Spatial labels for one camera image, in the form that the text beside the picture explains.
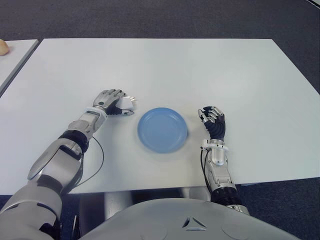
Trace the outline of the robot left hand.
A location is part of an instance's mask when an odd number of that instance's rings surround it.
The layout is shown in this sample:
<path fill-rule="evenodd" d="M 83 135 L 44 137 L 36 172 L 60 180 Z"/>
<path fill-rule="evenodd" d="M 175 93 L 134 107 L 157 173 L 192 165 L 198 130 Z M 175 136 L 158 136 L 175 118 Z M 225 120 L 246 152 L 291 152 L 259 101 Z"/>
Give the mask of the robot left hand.
<path fill-rule="evenodd" d="M 121 108 L 117 103 L 127 97 L 121 89 L 103 90 L 93 101 L 93 107 L 103 110 L 108 116 L 131 116 L 134 111 L 129 108 Z"/>

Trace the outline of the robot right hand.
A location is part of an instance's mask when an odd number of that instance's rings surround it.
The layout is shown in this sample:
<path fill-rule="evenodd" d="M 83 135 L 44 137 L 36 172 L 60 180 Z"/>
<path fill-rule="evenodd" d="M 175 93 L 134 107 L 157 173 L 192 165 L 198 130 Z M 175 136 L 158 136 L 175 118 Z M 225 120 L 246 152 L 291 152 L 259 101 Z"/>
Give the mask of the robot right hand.
<path fill-rule="evenodd" d="M 210 139 L 224 141 L 226 133 L 224 113 L 216 106 L 206 106 L 199 109 L 197 112 L 210 136 Z"/>

